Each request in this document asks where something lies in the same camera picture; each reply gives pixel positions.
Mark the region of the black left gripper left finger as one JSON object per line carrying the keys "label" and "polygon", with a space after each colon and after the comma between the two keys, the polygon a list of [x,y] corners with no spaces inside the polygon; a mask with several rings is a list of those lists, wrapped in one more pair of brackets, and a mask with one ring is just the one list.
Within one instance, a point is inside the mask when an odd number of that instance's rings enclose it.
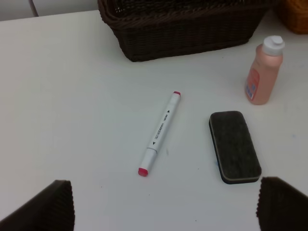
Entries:
{"label": "black left gripper left finger", "polygon": [[55,180],[0,221],[2,231],[73,231],[75,210],[69,180]]}

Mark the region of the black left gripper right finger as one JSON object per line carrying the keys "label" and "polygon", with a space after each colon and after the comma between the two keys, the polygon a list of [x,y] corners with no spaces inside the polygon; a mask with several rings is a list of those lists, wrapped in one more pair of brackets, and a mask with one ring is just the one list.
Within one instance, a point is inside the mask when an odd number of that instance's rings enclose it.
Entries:
{"label": "black left gripper right finger", "polygon": [[306,231],[308,197],[278,177],[263,177],[256,216],[262,231]]}

